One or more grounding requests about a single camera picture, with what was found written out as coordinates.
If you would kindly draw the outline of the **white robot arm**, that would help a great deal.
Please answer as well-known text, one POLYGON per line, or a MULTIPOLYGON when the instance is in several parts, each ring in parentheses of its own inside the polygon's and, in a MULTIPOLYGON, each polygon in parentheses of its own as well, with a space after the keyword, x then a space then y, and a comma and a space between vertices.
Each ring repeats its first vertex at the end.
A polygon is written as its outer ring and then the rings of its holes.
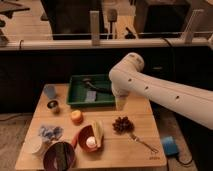
POLYGON ((117 99, 134 92, 213 130, 213 91, 148 76, 142 73, 144 65, 143 58, 131 52, 110 70, 117 99))

